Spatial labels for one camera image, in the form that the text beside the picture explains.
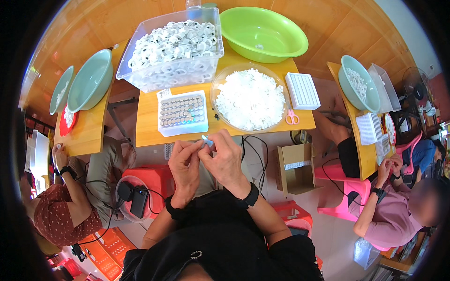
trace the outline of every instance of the floor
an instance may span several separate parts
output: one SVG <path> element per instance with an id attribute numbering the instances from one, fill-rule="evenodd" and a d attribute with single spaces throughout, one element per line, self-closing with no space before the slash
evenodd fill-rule
<path id="1" fill-rule="evenodd" d="M 339 95 L 339 90 L 334 81 L 313 79 L 319 98 L 321 101 L 321 110 L 330 110 L 334 108 L 334 97 Z M 123 100 L 130 97 L 139 97 L 139 91 L 128 90 L 111 97 L 111 102 Z M 137 103 L 124 105 L 116 110 L 118 118 L 127 130 L 132 139 L 135 137 Z M 121 134 L 111 117 L 107 115 L 106 125 L 108 126 L 109 136 L 121 138 Z M 324 139 L 320 132 L 315 129 L 308 132 L 312 135 L 313 144 L 317 151 L 317 157 L 314 160 L 316 167 L 321 166 L 325 161 L 336 158 L 336 151 L 330 153 L 325 159 L 321 157 L 330 142 Z M 312 240 L 315 245 L 316 254 L 323 260 L 322 271 L 324 277 L 328 281 L 356 281 L 362 279 L 371 268 L 367 271 L 353 261 L 353 247 L 358 236 L 353 232 L 353 222 L 336 219 L 331 216 L 318 214 L 317 206 L 336 206 L 342 201 L 342 194 L 331 186 L 329 181 L 318 181 L 317 188 L 311 192 L 300 195 L 289 194 L 284 197 L 282 191 L 279 191 L 275 183 L 276 166 L 274 161 L 274 149 L 277 146 L 292 145 L 289 132 L 259 134 L 262 140 L 267 143 L 269 154 L 266 148 L 258 139 L 249 138 L 248 141 L 256 148 L 258 153 L 263 157 L 265 162 L 269 159 L 266 170 L 266 179 L 263 185 L 262 193 L 270 203 L 282 202 L 287 200 L 295 200 L 303 209 L 308 211 L 313 218 Z M 259 179 L 262 173 L 260 159 L 256 153 L 247 145 L 245 160 L 252 177 Z M 163 157 L 163 145 L 152 147 L 136 148 L 137 159 L 135 166 L 144 164 L 166 164 L 167 161 Z M 145 229 L 148 228 L 152 220 L 148 220 L 142 224 L 129 224 L 120 227 L 122 232 L 130 239 L 130 241 L 140 246 Z"/>

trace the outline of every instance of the pink scissors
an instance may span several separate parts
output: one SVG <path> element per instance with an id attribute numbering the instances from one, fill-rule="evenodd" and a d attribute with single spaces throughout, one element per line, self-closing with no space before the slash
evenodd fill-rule
<path id="1" fill-rule="evenodd" d="M 288 116 L 286 116 L 286 123 L 288 123 L 289 125 L 294 125 L 294 124 L 298 124 L 299 121 L 300 121 L 300 118 L 298 118 L 298 116 L 295 115 L 294 110 L 292 110 L 291 101 L 288 101 Z"/>

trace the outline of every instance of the red plate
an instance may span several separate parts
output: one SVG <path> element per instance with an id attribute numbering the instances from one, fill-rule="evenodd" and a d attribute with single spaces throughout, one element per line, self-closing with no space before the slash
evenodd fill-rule
<path id="1" fill-rule="evenodd" d="M 388 123 L 391 123 L 392 124 L 392 128 L 394 129 L 394 135 L 393 135 L 392 139 L 391 139 L 391 136 L 389 135 L 389 133 L 387 131 L 387 124 Z M 397 141 L 397 133 L 396 133 L 396 130 L 395 130 L 394 120 L 392 120 L 392 117 L 391 117 L 391 115 L 389 113 L 386 113 L 384 115 L 384 131 L 385 131 L 385 133 L 388 134 L 389 142 L 391 143 L 391 145 L 395 146 L 395 143 Z"/>
<path id="2" fill-rule="evenodd" d="M 66 107 L 67 105 L 64 107 L 64 110 L 61 113 L 61 121 L 59 122 L 59 134 L 61 135 L 61 137 L 67 136 L 67 134 L 70 133 L 70 131 L 72 131 L 73 127 L 75 126 L 75 123 L 77 122 L 78 112 L 76 112 L 73 115 L 72 126 L 70 126 L 70 128 L 67 127 L 66 119 L 64 118 L 64 112 L 66 112 Z"/>

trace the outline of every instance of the water bottle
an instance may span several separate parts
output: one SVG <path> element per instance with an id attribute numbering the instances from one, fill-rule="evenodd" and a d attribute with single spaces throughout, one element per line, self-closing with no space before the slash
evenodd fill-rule
<path id="1" fill-rule="evenodd" d="M 202 0 L 186 0 L 186 10 L 200 9 L 202 7 Z"/>

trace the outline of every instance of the cardboard box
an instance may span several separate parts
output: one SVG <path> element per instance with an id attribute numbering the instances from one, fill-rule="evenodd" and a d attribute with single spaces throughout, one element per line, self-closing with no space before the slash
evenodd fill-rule
<path id="1" fill-rule="evenodd" d="M 277 147 L 277 188 L 283 192 L 302 194 L 316 188 L 312 144 Z"/>

